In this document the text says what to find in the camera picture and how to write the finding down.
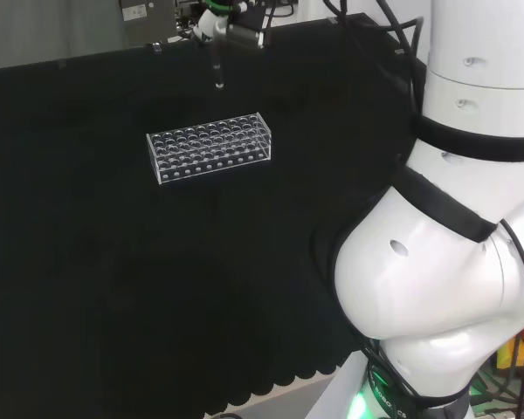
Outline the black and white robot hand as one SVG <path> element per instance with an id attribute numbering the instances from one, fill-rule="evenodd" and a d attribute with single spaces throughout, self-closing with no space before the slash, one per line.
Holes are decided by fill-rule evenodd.
<path id="1" fill-rule="evenodd" d="M 203 1 L 204 11 L 193 27 L 193 37 L 206 43 L 233 43 L 263 49 L 270 24 L 265 23 L 266 1 Z"/>

